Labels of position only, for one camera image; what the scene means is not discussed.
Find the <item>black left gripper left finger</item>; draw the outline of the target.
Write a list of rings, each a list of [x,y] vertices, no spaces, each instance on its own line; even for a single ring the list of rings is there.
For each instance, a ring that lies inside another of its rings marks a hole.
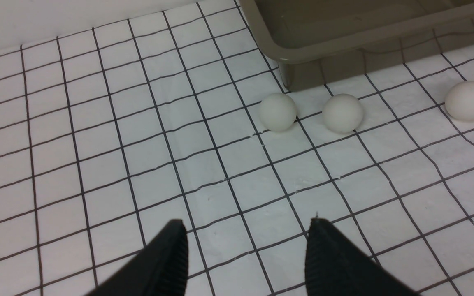
[[[89,296],[184,296],[188,238],[182,220],[172,219],[119,271]]]

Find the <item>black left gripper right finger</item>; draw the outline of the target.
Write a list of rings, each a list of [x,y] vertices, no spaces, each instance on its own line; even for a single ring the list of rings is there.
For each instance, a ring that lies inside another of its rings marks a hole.
[[[305,288],[309,296],[419,295],[322,218],[312,218],[309,227]]]

